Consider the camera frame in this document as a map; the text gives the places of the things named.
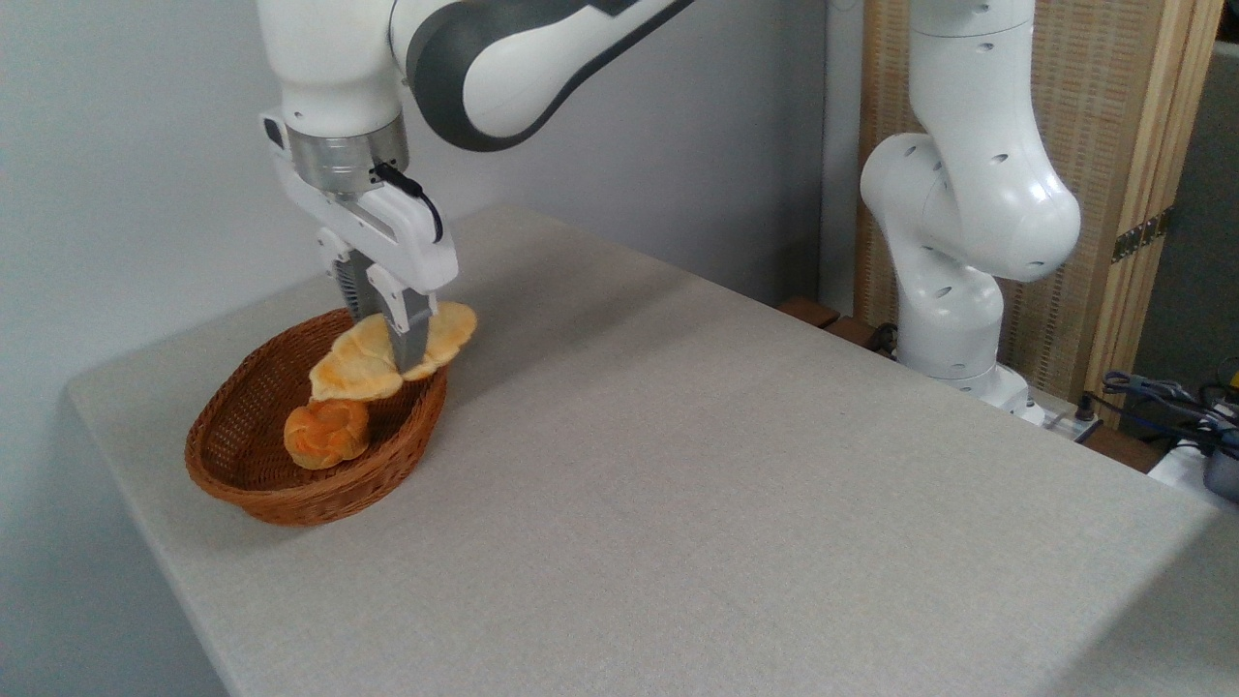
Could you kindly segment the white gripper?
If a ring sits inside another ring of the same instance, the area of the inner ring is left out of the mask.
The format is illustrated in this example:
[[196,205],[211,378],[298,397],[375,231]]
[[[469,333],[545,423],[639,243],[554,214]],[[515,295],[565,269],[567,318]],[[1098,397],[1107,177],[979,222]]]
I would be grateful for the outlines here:
[[349,317],[361,322],[383,313],[396,370],[415,369],[424,360],[434,316],[434,301],[420,292],[439,291],[458,274],[449,229],[437,240],[431,210],[398,187],[382,182],[341,199],[306,184],[287,151],[273,145],[271,155],[287,197],[322,225],[318,258],[344,297]]

